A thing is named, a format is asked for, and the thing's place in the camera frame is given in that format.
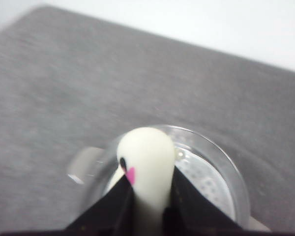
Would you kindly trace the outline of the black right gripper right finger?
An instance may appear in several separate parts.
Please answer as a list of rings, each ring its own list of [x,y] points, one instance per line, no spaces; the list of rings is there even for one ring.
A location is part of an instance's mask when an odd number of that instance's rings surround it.
[[[170,206],[163,214],[165,236],[239,236],[241,226],[204,197],[177,168]]]

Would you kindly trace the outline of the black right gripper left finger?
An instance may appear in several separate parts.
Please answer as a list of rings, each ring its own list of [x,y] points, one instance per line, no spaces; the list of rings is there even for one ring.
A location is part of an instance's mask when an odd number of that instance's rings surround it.
[[[134,192],[126,176],[66,227],[72,236],[132,236]]]

